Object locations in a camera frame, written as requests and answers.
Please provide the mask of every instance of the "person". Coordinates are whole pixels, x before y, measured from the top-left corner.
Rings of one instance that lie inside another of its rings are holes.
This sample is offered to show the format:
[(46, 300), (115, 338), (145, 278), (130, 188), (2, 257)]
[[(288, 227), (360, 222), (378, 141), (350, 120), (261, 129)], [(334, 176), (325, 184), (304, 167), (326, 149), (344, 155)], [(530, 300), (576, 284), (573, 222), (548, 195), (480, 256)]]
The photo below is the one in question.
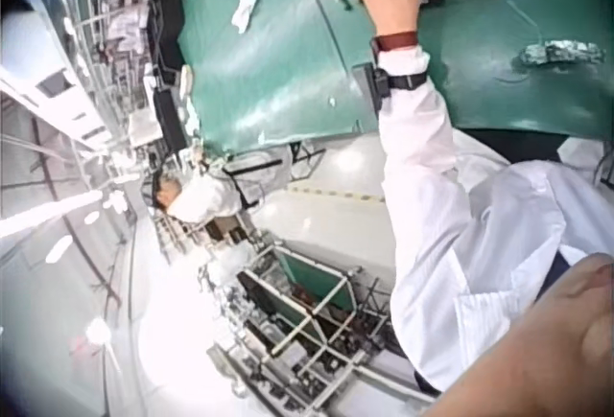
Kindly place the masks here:
[[(423, 76), (419, 0), (363, 0), (390, 76)], [(614, 254), (614, 207), (562, 164), (504, 167), (467, 191), (446, 103), (425, 79), (379, 113), (396, 239), (391, 319), (424, 386), (445, 391), (587, 255)]]
[(614, 259), (577, 263), (426, 417), (614, 415)]
[(196, 169), (183, 183), (158, 170), (145, 182), (144, 198), (184, 222), (209, 222), (253, 208), (269, 193), (284, 188), (292, 180), (293, 161), (291, 148), (283, 146), (213, 163), (203, 173)]

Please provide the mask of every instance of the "gray object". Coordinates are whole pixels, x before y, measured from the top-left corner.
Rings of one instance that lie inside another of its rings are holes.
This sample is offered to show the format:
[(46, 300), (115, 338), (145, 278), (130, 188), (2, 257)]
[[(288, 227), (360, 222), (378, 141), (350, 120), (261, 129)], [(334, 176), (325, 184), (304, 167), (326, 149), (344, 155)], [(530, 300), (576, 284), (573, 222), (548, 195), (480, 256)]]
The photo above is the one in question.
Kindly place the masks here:
[(552, 63), (601, 64), (605, 61), (605, 51), (595, 43), (553, 40), (529, 45), (520, 52), (519, 58), (528, 66)]

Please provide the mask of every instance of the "green workbench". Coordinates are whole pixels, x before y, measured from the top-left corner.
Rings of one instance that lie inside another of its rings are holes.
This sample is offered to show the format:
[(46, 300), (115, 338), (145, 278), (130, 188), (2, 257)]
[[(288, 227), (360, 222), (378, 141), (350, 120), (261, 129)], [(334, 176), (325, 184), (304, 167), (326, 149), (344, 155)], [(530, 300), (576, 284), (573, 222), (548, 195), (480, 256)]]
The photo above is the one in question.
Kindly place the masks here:
[[(538, 33), (505, 0), (446, 0), (423, 10), (420, 40), (454, 125), (611, 139), (612, 0), (513, 2), (544, 38), (595, 42), (608, 52), (606, 64), (523, 70), (515, 59)], [(230, 24), (238, 0), (183, 5), (179, 45), (193, 67), (192, 100), (212, 150), (377, 128), (350, 73), (371, 60), (373, 31), (360, 5), (258, 0), (243, 35)]]

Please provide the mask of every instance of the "watch strap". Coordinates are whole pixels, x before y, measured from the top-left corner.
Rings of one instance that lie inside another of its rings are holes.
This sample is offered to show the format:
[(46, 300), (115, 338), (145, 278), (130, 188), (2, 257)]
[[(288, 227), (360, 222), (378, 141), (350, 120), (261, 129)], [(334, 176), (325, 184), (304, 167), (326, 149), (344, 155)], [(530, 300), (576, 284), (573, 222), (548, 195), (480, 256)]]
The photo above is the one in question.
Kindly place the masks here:
[(418, 45), (418, 32), (413, 31), (391, 35), (379, 35), (374, 38), (374, 42), (379, 52), (412, 48)]
[(390, 89), (407, 89), (414, 91), (416, 88), (426, 83), (429, 74), (422, 72), (421, 74), (414, 75), (402, 75), (397, 77), (388, 77), (388, 84)]

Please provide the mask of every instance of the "white lab coat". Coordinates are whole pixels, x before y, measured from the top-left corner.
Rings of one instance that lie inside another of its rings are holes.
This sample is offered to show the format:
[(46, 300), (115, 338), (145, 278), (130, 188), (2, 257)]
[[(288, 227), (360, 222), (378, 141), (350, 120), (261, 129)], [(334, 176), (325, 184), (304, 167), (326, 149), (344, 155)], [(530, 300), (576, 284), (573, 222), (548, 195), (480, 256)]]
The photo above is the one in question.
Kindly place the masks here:
[[(428, 62), (420, 48), (380, 55), (391, 75)], [(467, 192), (433, 83), (391, 94), (380, 135), (396, 239), (392, 323), (415, 369), (443, 391), (534, 302), (557, 251), (570, 265), (614, 254), (614, 207), (555, 163), (503, 168)]]
[(182, 186), (167, 213), (184, 222), (209, 222), (214, 218), (233, 216), (242, 209), (241, 196), (222, 167), (232, 173), (274, 160), (281, 160), (281, 164), (236, 177), (247, 202), (257, 202), (290, 182), (292, 155), (288, 146), (246, 153), (229, 163), (212, 164), (207, 173), (195, 173)]

